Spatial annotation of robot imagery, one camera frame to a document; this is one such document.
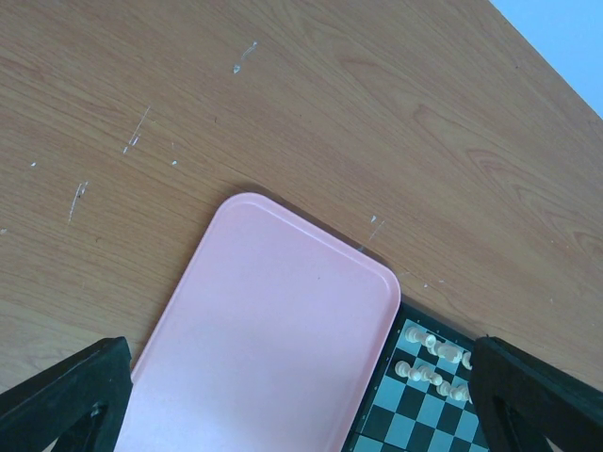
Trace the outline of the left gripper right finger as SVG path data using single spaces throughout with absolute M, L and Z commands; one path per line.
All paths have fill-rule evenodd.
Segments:
M 468 383 L 492 451 L 602 449 L 602 393 L 497 337 L 474 343 Z

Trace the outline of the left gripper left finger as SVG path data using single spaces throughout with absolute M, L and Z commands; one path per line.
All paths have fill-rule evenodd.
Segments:
M 3 451 L 112 451 L 132 392 L 124 337 L 104 338 L 1 394 Z

